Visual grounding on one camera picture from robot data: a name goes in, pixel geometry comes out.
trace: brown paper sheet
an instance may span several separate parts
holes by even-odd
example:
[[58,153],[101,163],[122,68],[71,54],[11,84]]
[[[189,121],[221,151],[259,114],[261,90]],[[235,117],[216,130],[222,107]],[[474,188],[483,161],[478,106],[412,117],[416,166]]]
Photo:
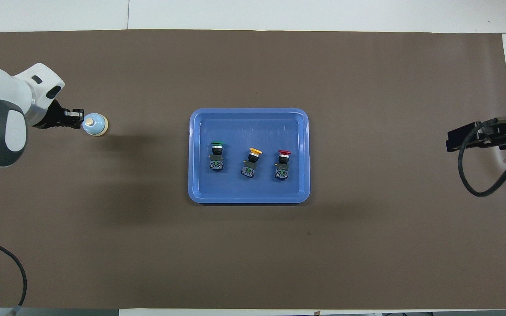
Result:
[[[110,132],[30,128],[0,170],[0,244],[26,306],[506,308],[506,184],[458,178],[446,132],[506,113],[498,34],[120,30],[0,33],[0,68],[43,62],[65,108]],[[301,108],[311,196],[187,194],[198,108]],[[469,150],[486,188],[506,151]],[[0,306],[20,295],[0,254]]]

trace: blue tray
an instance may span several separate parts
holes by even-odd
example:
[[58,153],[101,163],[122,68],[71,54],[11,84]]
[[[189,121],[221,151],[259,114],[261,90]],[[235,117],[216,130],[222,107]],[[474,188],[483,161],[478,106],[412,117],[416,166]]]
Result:
[[[224,168],[210,169],[211,142],[224,145]],[[249,148],[261,150],[255,176],[241,174]],[[198,203],[301,203],[310,194],[307,114],[299,108],[201,108],[189,126],[188,194]],[[289,150],[289,177],[275,178],[278,150]]]

